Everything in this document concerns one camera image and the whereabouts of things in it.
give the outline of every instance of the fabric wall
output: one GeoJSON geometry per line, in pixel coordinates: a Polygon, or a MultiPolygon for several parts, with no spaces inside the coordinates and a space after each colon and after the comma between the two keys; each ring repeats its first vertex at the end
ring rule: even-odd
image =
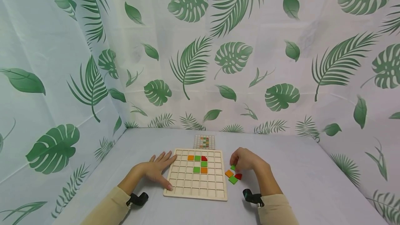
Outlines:
{"type": "Polygon", "coordinates": [[[123,126],[308,136],[400,224],[400,0],[0,7],[5,224],[51,224],[123,126]]]}

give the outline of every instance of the wooden grid board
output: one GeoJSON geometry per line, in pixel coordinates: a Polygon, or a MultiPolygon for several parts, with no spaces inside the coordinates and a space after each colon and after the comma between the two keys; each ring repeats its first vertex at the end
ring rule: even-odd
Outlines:
{"type": "Polygon", "coordinates": [[[195,135],[193,149],[215,149],[215,136],[195,135]]]}
{"type": "Polygon", "coordinates": [[[227,201],[222,151],[175,149],[174,154],[177,159],[168,172],[173,190],[164,189],[164,196],[227,201]]]}

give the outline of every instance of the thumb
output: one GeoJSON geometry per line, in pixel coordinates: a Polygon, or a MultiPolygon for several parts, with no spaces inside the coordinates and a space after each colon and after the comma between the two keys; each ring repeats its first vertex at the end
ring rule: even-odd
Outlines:
{"type": "Polygon", "coordinates": [[[173,190],[173,186],[161,174],[156,178],[156,182],[160,183],[164,188],[173,190]]]}

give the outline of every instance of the sleeve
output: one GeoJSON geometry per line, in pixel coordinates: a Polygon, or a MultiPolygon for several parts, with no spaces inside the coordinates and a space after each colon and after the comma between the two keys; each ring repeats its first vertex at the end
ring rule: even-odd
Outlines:
{"type": "Polygon", "coordinates": [[[126,202],[131,198],[123,190],[114,187],[90,212],[81,225],[118,225],[129,211],[126,202]]]}
{"type": "Polygon", "coordinates": [[[264,207],[258,208],[261,224],[265,225],[298,225],[292,207],[284,194],[262,196],[264,207]]]}

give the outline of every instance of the hand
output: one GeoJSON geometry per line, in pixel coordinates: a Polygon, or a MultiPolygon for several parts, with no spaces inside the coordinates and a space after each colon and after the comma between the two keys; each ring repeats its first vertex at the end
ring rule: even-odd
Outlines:
{"type": "Polygon", "coordinates": [[[231,160],[229,161],[231,165],[236,165],[236,172],[240,172],[242,170],[254,170],[256,166],[259,165],[268,165],[261,157],[257,156],[253,152],[248,149],[244,149],[239,147],[231,156],[231,160]]]}

